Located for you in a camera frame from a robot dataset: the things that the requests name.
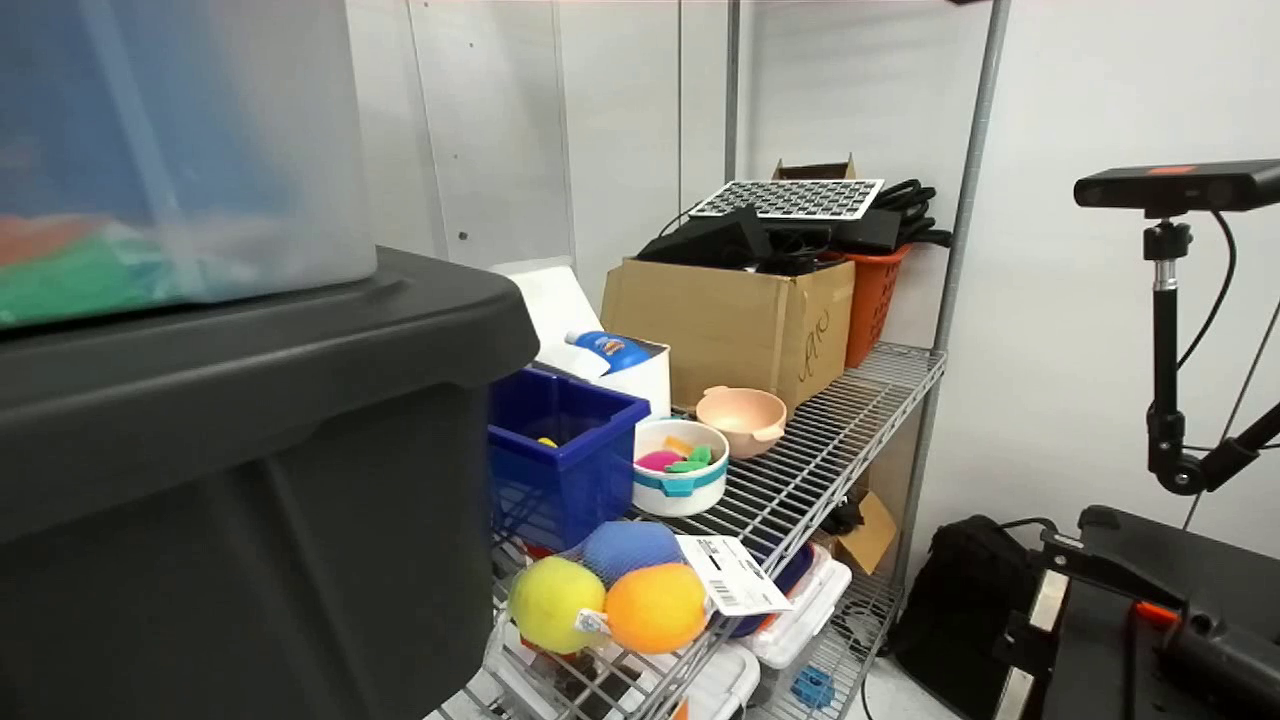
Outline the netted pack of squish balls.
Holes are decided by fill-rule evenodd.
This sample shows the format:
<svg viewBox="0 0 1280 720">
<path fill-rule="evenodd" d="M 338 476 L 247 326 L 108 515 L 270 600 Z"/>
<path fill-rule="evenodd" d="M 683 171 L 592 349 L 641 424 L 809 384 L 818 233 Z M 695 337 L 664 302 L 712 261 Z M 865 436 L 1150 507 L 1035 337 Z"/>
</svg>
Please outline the netted pack of squish balls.
<svg viewBox="0 0 1280 720">
<path fill-rule="evenodd" d="M 656 520 L 608 520 L 572 552 L 512 576 L 510 617 L 557 658 L 612 640 L 641 658 L 687 650 L 712 617 L 773 617 L 788 595 L 738 538 L 679 538 Z"/>
</svg>

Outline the black plastic storage bin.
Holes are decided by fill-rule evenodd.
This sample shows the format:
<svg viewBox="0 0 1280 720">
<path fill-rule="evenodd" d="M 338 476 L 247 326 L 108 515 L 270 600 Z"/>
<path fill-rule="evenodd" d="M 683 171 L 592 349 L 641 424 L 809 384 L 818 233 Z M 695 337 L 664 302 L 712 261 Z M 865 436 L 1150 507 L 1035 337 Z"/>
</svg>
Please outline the black plastic storage bin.
<svg viewBox="0 0 1280 720">
<path fill-rule="evenodd" d="M 512 282 L 367 282 L 0 340 L 0 720 L 424 720 L 493 633 Z"/>
</svg>

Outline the white open cardboard box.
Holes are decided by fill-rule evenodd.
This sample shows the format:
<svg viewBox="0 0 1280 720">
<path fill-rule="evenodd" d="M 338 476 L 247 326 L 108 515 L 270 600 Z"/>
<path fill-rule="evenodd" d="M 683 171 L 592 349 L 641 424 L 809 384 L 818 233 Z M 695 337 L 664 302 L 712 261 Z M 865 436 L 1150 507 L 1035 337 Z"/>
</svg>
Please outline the white open cardboard box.
<svg viewBox="0 0 1280 720">
<path fill-rule="evenodd" d="M 542 369 L 641 395 L 651 415 L 672 414 L 668 349 L 612 334 L 567 265 L 501 265 L 501 276 L 525 298 Z"/>
</svg>

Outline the white teal-rimmed toy bowl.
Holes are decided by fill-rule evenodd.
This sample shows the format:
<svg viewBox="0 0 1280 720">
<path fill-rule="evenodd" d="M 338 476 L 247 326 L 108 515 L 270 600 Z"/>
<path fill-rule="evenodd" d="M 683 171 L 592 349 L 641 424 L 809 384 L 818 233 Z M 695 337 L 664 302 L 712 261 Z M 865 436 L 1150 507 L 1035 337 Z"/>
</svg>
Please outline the white teal-rimmed toy bowl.
<svg viewBox="0 0 1280 720">
<path fill-rule="evenodd" d="M 633 505 L 647 515 L 709 512 L 727 490 L 727 441 L 679 415 L 647 415 L 633 445 Z"/>
</svg>

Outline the blue plastic basket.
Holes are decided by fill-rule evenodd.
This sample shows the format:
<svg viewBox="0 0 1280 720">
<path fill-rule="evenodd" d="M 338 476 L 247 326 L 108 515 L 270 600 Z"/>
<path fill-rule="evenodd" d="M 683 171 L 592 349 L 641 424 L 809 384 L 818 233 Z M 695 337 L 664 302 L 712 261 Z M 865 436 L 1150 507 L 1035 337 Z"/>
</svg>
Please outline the blue plastic basket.
<svg viewBox="0 0 1280 720">
<path fill-rule="evenodd" d="M 641 395 L 521 369 L 487 404 L 493 534 L 561 552 L 633 512 Z"/>
</svg>

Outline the pink plastic bowl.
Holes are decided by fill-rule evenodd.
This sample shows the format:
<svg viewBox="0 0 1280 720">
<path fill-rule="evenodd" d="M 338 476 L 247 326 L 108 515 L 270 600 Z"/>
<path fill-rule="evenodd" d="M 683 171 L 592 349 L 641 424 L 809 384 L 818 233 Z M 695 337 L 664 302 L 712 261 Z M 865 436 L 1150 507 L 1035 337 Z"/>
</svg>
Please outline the pink plastic bowl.
<svg viewBox="0 0 1280 720">
<path fill-rule="evenodd" d="M 695 399 L 695 420 L 724 431 L 738 460 L 753 460 L 785 436 L 788 404 L 764 389 L 716 384 Z"/>
</svg>

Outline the black electronics with grid panel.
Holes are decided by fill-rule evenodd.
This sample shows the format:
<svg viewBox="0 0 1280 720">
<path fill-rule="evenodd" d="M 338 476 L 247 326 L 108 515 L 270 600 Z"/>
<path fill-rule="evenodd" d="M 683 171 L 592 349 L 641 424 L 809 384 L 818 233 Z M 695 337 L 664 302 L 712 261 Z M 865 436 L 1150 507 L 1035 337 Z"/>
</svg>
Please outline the black electronics with grid panel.
<svg viewBox="0 0 1280 720">
<path fill-rule="evenodd" d="M 954 245 L 921 179 L 884 186 L 849 164 L 788 164 L 767 179 L 724 179 L 675 214 L 641 261 L 799 276 L 844 253 L 891 255 Z"/>
</svg>

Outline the white plastic case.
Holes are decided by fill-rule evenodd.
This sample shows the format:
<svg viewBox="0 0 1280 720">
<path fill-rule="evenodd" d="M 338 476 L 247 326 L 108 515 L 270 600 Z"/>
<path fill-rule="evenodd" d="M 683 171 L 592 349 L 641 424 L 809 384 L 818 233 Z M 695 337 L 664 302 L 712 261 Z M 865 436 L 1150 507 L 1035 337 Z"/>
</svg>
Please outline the white plastic case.
<svg viewBox="0 0 1280 720">
<path fill-rule="evenodd" d="M 833 552 L 818 547 L 809 574 L 794 589 L 788 607 L 776 612 L 773 622 L 764 622 L 744 640 L 744 650 L 764 669 L 788 669 L 818 640 L 818 633 L 833 622 L 849 583 L 854 583 L 854 568 L 839 566 Z"/>
</svg>

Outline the small brown cardboard box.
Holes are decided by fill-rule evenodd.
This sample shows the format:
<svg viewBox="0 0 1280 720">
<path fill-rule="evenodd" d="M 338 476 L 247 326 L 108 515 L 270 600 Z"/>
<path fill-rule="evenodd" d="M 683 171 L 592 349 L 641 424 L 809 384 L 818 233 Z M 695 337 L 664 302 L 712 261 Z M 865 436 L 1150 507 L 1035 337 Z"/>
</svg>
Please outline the small brown cardboard box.
<svg viewBox="0 0 1280 720">
<path fill-rule="evenodd" d="M 857 494 L 819 520 L 818 546 L 857 574 L 876 576 L 891 555 L 898 515 L 876 494 Z"/>
</svg>

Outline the black bag on floor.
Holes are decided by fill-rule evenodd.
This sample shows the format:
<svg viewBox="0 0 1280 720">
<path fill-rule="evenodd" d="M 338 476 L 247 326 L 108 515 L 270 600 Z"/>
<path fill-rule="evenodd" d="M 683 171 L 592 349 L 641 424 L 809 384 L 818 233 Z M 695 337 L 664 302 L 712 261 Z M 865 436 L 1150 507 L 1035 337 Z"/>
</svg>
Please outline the black bag on floor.
<svg viewBox="0 0 1280 720">
<path fill-rule="evenodd" d="M 933 534 L 890 658 L 961 720 L 993 720 L 1008 669 L 1042 665 L 1030 630 L 1042 555 L 1021 520 L 965 515 Z"/>
</svg>

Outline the clear plastic storage tote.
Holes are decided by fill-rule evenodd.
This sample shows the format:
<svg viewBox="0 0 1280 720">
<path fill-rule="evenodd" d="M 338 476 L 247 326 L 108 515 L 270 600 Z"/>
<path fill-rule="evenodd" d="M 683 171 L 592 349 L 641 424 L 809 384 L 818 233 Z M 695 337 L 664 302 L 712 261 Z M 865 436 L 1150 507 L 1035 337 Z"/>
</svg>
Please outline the clear plastic storage tote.
<svg viewBox="0 0 1280 720">
<path fill-rule="evenodd" d="M 0 328 L 371 267 L 345 0 L 0 0 Z"/>
</svg>

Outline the black table with clamps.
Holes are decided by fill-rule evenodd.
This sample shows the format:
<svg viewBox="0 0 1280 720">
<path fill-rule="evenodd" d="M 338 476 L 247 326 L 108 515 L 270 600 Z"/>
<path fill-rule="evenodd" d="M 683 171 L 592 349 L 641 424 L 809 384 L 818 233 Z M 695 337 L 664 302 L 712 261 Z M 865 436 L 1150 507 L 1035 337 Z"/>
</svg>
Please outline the black table with clamps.
<svg viewBox="0 0 1280 720">
<path fill-rule="evenodd" d="M 1042 534 L 993 720 L 1280 720 L 1280 560 L 1092 505 Z"/>
</svg>

